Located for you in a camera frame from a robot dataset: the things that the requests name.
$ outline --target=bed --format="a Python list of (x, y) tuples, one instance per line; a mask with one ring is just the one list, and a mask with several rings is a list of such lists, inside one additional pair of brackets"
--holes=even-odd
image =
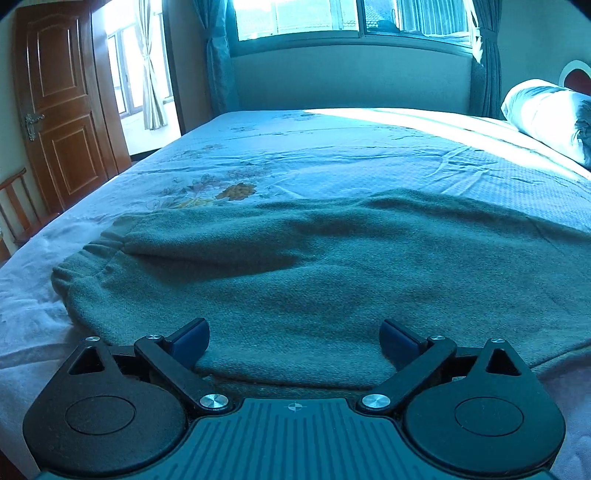
[[(508, 122), (409, 109), (226, 113), (142, 160), (49, 224), (0, 270), (0, 449), (38, 472), (27, 408), (90, 332), (73, 325), (52, 268), (119, 215), (220, 202), (363, 197), (392, 188), (465, 196), (591, 232), (591, 173)], [(591, 355), (541, 380), (567, 436), (560, 479), (591, 479)]]

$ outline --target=curtain tieback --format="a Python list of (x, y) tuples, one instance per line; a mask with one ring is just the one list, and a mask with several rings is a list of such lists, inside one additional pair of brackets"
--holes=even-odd
[(203, 34), (203, 39), (209, 41), (212, 38), (220, 38), (226, 36), (226, 29), (222, 26), (216, 26), (212, 28), (206, 28)]
[(489, 41), (496, 42), (496, 39), (498, 38), (499, 35), (497, 32), (495, 32), (494, 30), (491, 30), (490, 28), (476, 27), (474, 29), (474, 36), (480, 37), (483, 40), (489, 40)]

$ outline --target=pillow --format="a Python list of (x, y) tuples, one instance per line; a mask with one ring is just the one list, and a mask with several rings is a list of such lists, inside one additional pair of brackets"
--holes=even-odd
[(591, 167), (591, 96), (528, 80), (507, 93), (501, 110), (520, 132)]

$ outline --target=door handle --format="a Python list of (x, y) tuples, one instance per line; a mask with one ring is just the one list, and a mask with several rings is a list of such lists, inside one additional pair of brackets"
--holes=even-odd
[(43, 120), (44, 118), (45, 115), (40, 115), (38, 113), (28, 113), (25, 115), (25, 125), (27, 126), (27, 132), (29, 134), (29, 140), (31, 142), (34, 142), (37, 137), (34, 125), (38, 123), (39, 120)]

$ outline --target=window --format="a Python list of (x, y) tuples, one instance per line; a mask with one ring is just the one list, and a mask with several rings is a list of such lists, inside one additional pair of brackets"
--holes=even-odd
[[(173, 100), (164, 45), (162, 0), (151, 0), (152, 50), (158, 90), (164, 102)], [(103, 9), (111, 73), (117, 107), (121, 117), (141, 112), (144, 103), (144, 59), (135, 33), (134, 3), (130, 0), (111, 0)]]
[(229, 10), (230, 24), (236, 25), (234, 45), (332, 32), (331, 38), (414, 37), (470, 46), (463, 0), (233, 0)]

